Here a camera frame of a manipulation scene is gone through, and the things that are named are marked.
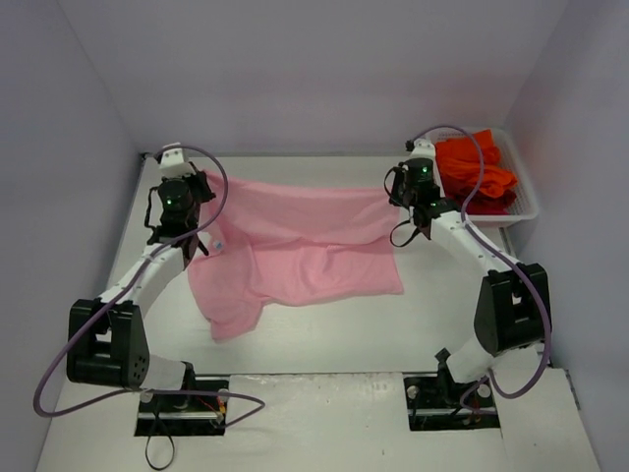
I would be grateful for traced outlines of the pink t shirt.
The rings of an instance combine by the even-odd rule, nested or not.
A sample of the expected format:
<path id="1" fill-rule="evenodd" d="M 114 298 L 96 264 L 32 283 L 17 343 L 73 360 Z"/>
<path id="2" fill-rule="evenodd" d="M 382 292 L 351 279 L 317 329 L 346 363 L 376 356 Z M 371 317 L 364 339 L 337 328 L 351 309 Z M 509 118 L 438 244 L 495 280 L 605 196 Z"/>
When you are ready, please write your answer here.
<path id="1" fill-rule="evenodd" d="M 389 232 L 399 220 L 376 187 L 312 188 L 206 175 L 227 198 L 201 208 L 208 253 L 187 274 L 211 337 L 257 327 L 268 304 L 302 307 L 403 293 Z"/>

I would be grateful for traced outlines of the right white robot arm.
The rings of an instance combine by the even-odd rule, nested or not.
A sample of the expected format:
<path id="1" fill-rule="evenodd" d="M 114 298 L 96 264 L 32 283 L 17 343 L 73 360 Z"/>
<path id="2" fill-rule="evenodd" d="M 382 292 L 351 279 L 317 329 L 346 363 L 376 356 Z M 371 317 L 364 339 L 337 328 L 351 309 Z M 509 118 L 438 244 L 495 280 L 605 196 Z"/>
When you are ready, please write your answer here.
<path id="1" fill-rule="evenodd" d="M 409 212 L 403 223 L 414 227 L 410 238 L 424 236 L 480 281 L 471 338 L 438 359 L 447 373 L 436 378 L 434 391 L 441 402 L 456 405 L 501 356 L 550 341 L 548 277 L 541 265 L 525 265 L 499 250 L 455 201 L 441 195 L 432 160 L 411 158 L 385 177 L 393 179 L 384 188 L 389 203 Z"/>

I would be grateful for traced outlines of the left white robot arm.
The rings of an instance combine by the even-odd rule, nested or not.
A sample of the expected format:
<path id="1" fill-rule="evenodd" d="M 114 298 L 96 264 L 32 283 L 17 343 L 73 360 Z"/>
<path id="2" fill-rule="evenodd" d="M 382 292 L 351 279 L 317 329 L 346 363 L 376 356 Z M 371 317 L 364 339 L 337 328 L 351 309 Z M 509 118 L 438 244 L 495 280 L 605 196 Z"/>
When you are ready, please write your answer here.
<path id="1" fill-rule="evenodd" d="M 197 230 L 201 206 L 215 194 L 192 164 L 173 175 L 163 171 L 161 183 L 150 190 L 162 212 L 140 258 L 116 285 L 71 308 L 69 338 L 80 337 L 66 354 L 66 373 L 77 384 L 161 390 L 161 401 L 182 413 L 197 399 L 194 368 L 149 353 L 143 316 L 196 254 L 208 254 Z"/>

